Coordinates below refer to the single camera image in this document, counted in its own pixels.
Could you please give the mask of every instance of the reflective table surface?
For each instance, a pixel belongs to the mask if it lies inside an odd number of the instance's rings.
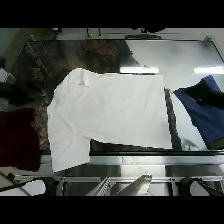
[[[27,94],[35,100],[21,107],[34,107],[36,110],[35,129],[40,137],[40,150],[49,150],[47,106],[53,98],[54,89],[75,68],[100,74],[112,72],[121,75],[163,75],[166,100],[172,105],[171,108],[168,106],[169,122],[173,122],[172,149],[103,144],[92,140],[92,154],[178,152],[181,155],[194,151],[199,154],[208,152],[200,133],[192,125],[189,115],[173,91],[195,85],[210,74],[224,91],[222,52],[212,37],[186,34],[30,37],[10,73],[16,78],[16,82],[28,80],[35,87],[32,90],[24,87]],[[17,108],[8,105],[7,110]]]

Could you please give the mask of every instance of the garment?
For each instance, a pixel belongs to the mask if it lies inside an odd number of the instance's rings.
[[[54,171],[89,161],[90,140],[171,149],[162,76],[71,71],[47,108]]]
[[[198,128],[206,146],[209,149],[218,149],[224,146],[224,144],[214,146],[214,142],[224,138],[224,110],[208,104],[212,95],[206,90],[207,86],[212,91],[221,92],[213,76],[209,75],[195,86],[180,88],[174,93],[183,103],[191,117],[192,124]],[[208,101],[202,96],[203,93],[206,93]]]
[[[40,166],[39,137],[31,126],[35,110],[0,111],[0,166],[37,171]]]

